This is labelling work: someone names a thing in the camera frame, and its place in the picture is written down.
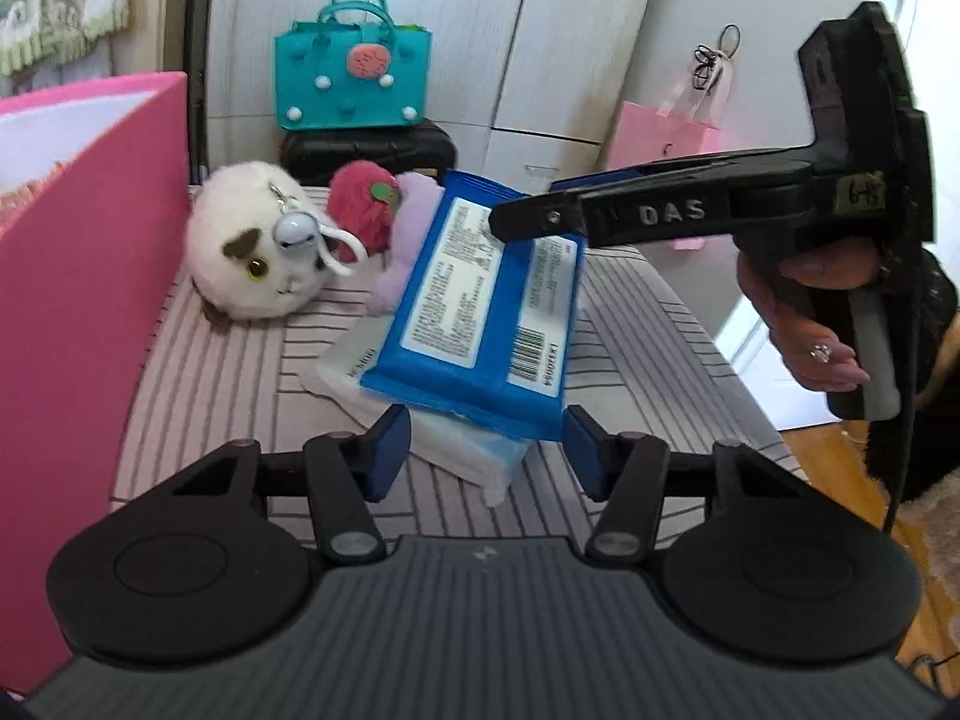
ring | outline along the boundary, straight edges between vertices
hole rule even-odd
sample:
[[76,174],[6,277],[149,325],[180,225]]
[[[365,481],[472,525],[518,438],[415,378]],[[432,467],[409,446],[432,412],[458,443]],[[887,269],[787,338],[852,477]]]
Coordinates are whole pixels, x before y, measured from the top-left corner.
[[810,349],[810,357],[817,362],[830,362],[832,351],[825,343],[814,343],[813,348]]

hand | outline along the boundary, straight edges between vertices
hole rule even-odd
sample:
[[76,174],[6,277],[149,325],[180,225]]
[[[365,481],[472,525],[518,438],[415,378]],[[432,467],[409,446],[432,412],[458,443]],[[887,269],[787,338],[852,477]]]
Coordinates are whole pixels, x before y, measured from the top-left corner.
[[[779,265],[787,278],[821,290],[863,287],[874,280],[879,269],[880,252],[869,238],[845,238]],[[776,300],[770,285],[750,267],[742,251],[736,261],[736,277],[770,328],[770,340],[784,357],[784,365],[802,386],[819,392],[850,392],[870,381],[857,364],[853,348],[840,343],[829,327]],[[829,362],[820,362],[811,354],[818,344],[829,348]]]

plush cat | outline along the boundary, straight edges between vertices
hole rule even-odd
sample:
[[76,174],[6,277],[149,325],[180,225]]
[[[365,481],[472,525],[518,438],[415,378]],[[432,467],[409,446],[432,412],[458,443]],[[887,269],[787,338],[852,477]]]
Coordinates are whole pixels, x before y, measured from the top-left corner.
[[330,274],[349,272],[331,253],[340,242],[358,261],[367,258],[285,170],[244,162],[221,167],[200,188],[187,223],[186,265],[206,317],[224,326],[283,317],[309,303]]

wooden floor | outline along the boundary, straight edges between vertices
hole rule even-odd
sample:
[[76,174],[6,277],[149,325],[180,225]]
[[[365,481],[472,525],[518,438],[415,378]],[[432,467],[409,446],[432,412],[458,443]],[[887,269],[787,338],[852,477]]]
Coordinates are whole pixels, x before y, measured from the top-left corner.
[[[864,473],[861,452],[865,429],[862,424],[806,428],[782,435],[815,488],[880,527],[886,507],[880,489]],[[899,523],[894,537],[913,555],[925,581],[923,603],[899,659],[909,664],[923,653],[937,659],[952,655],[958,647],[950,639],[947,623],[954,613],[960,613],[960,604],[952,602],[939,581],[926,573],[920,531]],[[938,673],[944,692],[949,695],[960,693],[960,658],[939,668]]]

white tissue package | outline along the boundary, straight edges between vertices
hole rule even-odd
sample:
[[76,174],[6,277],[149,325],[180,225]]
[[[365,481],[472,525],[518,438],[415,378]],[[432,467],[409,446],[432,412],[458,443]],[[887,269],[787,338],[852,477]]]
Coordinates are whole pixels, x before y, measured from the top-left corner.
[[[306,389],[333,398],[365,428],[373,425],[391,403],[359,383],[364,371],[376,364],[391,321],[392,317],[357,320],[309,371],[301,373]],[[487,506],[501,503],[531,442],[508,439],[456,416],[409,408],[410,451],[465,482],[479,485]]]

